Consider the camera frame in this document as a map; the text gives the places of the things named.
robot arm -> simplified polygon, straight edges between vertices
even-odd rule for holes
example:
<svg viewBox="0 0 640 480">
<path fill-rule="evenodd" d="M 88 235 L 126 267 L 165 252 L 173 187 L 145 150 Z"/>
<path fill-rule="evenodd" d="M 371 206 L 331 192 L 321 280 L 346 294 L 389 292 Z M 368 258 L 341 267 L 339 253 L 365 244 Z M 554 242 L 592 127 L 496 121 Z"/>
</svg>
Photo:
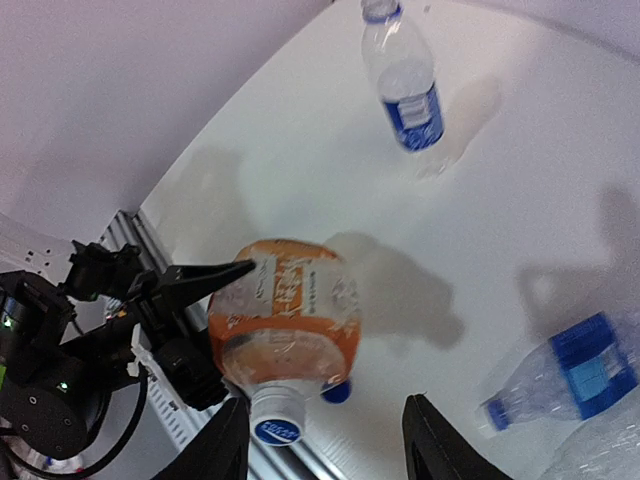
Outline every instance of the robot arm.
<svg viewBox="0 0 640 480">
<path fill-rule="evenodd" d="M 184 309 L 255 264 L 172 266 L 158 275 L 142 268 L 137 247 L 74 246 L 69 275 L 57 286 L 36 273 L 0 274 L 0 361 L 6 367 L 0 416 L 45 455 L 78 454 L 95 438 L 110 393 L 138 381 L 146 385 L 144 374 L 129 373 L 137 360 L 131 348 L 136 329 L 156 372 L 185 404 L 202 410 L 220 403 L 227 391 L 207 333 L 194 331 Z M 108 295 L 123 303 L 101 327 L 61 344 L 75 318 L 67 295 L 82 301 Z"/>
</svg>

orange bottle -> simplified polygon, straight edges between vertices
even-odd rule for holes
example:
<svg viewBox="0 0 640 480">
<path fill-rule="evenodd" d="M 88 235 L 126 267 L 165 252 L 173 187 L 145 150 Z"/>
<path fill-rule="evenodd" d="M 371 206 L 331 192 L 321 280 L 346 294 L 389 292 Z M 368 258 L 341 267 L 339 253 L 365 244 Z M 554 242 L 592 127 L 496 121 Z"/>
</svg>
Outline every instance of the orange bottle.
<svg viewBox="0 0 640 480">
<path fill-rule="evenodd" d="M 321 246 L 262 240 L 236 260 L 256 269 L 209 304 L 215 362 L 251 396 L 251 430 L 290 445 L 304 433 L 305 400 L 349 376 L 360 342 L 355 282 Z"/>
</svg>

bottle label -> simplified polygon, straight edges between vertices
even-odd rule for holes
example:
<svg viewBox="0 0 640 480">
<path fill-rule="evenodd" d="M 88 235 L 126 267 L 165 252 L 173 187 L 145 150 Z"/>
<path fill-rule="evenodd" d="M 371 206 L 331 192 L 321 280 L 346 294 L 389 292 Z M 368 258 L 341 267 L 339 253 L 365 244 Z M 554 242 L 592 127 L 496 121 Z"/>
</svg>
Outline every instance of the bottle label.
<svg viewBox="0 0 640 480">
<path fill-rule="evenodd" d="M 313 372 L 331 383 L 346 380 L 362 312 L 343 260 L 326 247 L 293 240 L 256 242 L 237 256 L 248 258 L 256 269 L 209 302 L 218 368 L 240 385 Z"/>
<path fill-rule="evenodd" d="M 638 385 L 602 313 L 559 333 L 550 342 L 583 420 L 606 410 Z"/>
<path fill-rule="evenodd" d="M 436 143 L 444 133 L 438 92 L 434 83 L 427 93 L 383 102 L 396 131 L 396 138 L 408 150 L 416 152 Z"/>
<path fill-rule="evenodd" d="M 290 445 L 300 438 L 297 425 L 286 420 L 266 420 L 255 428 L 256 437 L 268 445 Z"/>
</svg>

clear plastic bottle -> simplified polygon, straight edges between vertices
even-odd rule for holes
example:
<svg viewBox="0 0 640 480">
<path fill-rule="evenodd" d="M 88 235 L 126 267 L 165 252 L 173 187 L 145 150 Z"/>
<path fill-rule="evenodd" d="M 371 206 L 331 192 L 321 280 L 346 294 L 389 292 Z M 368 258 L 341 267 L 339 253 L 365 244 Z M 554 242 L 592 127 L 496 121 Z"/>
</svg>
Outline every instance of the clear plastic bottle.
<svg viewBox="0 0 640 480">
<path fill-rule="evenodd" d="M 292 240 L 243 249 L 256 269 L 209 306 L 216 364 L 251 397 L 251 431 L 271 446 L 304 434 L 305 402 L 347 380 L 360 341 L 355 282 L 331 250 Z"/>
<path fill-rule="evenodd" d="M 640 389 L 585 422 L 556 451 L 540 480 L 637 480 Z"/>
<path fill-rule="evenodd" d="M 447 166 L 431 50 L 397 0 L 362 0 L 362 58 L 396 140 L 428 173 Z"/>
<path fill-rule="evenodd" d="M 531 352 L 477 416 L 487 436 L 541 417 L 586 420 L 638 385 L 640 313 L 599 313 Z"/>
<path fill-rule="evenodd" d="M 281 329 L 227 342 L 223 368 L 251 397 L 251 431 L 272 446 L 302 438 L 306 400 L 340 383 L 346 371 L 340 349 L 324 335 Z"/>
</svg>

orange label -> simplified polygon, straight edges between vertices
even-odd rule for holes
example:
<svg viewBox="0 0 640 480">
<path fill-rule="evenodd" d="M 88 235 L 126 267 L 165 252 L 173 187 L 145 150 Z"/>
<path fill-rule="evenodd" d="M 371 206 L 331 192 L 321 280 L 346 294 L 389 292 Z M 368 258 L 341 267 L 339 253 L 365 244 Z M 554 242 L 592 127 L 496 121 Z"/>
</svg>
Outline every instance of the orange label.
<svg viewBox="0 0 640 480">
<path fill-rule="evenodd" d="M 297 364 L 308 369 L 303 360 L 317 357 L 311 351 L 302 353 L 312 344 L 324 345 L 331 350 L 327 355 L 340 357 L 317 375 L 330 375 L 333 381 L 346 379 L 360 342 L 361 312 L 355 283 L 342 259 L 321 245 L 292 240 L 256 242 L 242 249 L 236 260 L 249 258 L 256 262 L 256 269 L 216 293 L 209 303 L 209 333 L 221 371 L 237 381 L 233 372 L 225 371 L 225 347 L 250 338 L 246 340 L 252 342 L 250 347 L 237 349 L 244 356 L 233 354 L 234 361 L 242 357 L 251 363 L 250 382 L 277 377 L 274 368 L 280 369 L 280 378 L 295 378 Z M 264 331 L 271 333 L 258 334 Z M 295 340 L 287 340 L 291 335 Z"/>
</svg>

